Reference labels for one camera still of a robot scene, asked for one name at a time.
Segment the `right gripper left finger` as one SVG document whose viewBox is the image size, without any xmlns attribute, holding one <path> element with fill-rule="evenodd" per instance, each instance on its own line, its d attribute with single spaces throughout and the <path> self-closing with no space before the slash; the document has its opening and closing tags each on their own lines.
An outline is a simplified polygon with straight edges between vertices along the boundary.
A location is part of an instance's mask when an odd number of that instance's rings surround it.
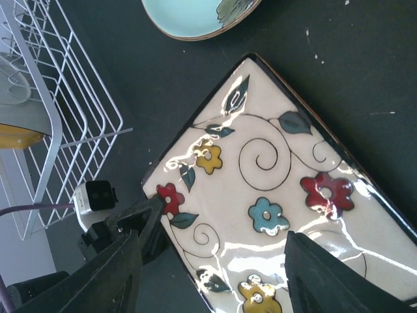
<svg viewBox="0 0 417 313">
<path fill-rule="evenodd" d="M 131 231 L 16 312 L 134 312 L 141 268 L 139 235 Z"/>
</svg>

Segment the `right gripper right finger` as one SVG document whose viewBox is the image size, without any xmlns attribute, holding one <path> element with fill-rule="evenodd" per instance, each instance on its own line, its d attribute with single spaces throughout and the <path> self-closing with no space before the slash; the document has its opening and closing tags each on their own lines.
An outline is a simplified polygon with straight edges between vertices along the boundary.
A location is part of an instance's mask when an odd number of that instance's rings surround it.
<svg viewBox="0 0 417 313">
<path fill-rule="evenodd" d="M 285 272 L 294 312 L 416 312 L 303 233 L 287 234 Z"/>
</svg>

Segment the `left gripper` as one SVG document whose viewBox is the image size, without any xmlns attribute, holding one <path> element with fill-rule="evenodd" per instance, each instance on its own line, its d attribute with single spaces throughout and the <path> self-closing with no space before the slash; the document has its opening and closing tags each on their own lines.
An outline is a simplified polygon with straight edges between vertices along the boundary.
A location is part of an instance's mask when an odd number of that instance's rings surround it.
<svg viewBox="0 0 417 313">
<path fill-rule="evenodd" d="M 95 258 L 119 239 L 137 232 L 143 258 L 157 258 L 166 249 L 166 235 L 160 222 L 165 201 L 153 196 L 128 209 L 94 223 L 78 241 L 84 258 Z"/>
</svg>

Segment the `white wire dish rack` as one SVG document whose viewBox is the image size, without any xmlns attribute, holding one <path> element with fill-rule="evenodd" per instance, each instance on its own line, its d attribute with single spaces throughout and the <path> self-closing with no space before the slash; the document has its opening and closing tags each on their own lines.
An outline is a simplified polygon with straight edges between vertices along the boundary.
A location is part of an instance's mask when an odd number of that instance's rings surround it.
<svg viewBox="0 0 417 313">
<path fill-rule="evenodd" d="M 29 201 L 49 205 L 14 213 L 26 240 L 74 214 L 77 187 L 98 177 L 126 128 L 60 1 L 2 1 L 1 31 L 8 94 L 26 91 L 24 102 L 38 104 L 51 128 L 38 143 L 12 151 Z"/>
</svg>

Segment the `orange dotted scalloped plate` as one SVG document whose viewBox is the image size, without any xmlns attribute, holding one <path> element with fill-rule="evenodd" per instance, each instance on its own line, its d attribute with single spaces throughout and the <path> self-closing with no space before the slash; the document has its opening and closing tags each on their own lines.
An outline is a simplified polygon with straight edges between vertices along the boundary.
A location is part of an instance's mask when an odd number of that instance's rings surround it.
<svg viewBox="0 0 417 313">
<path fill-rule="evenodd" d="M 40 141 L 44 134 L 26 128 L 1 124 L 0 146 L 2 149 L 26 149 Z"/>
</svg>

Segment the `white square plate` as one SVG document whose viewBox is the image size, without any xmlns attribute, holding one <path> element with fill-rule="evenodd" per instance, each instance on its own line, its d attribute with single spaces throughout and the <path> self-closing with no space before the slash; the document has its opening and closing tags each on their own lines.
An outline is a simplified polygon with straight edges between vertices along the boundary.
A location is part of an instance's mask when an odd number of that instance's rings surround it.
<svg viewBox="0 0 417 313">
<path fill-rule="evenodd" d="M 1 123 L 52 135 L 49 115 L 32 76 L 19 60 L 1 53 Z"/>
</svg>

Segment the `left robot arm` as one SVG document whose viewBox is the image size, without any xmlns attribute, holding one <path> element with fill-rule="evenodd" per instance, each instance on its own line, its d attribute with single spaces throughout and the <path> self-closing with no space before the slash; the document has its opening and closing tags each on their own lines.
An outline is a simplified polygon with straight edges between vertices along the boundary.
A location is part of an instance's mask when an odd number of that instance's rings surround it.
<svg viewBox="0 0 417 313">
<path fill-rule="evenodd" d="M 81 236 L 86 264 L 1 286 L 2 312 L 134 312 L 143 264 L 162 248 L 160 196 L 92 224 Z"/>
</svg>

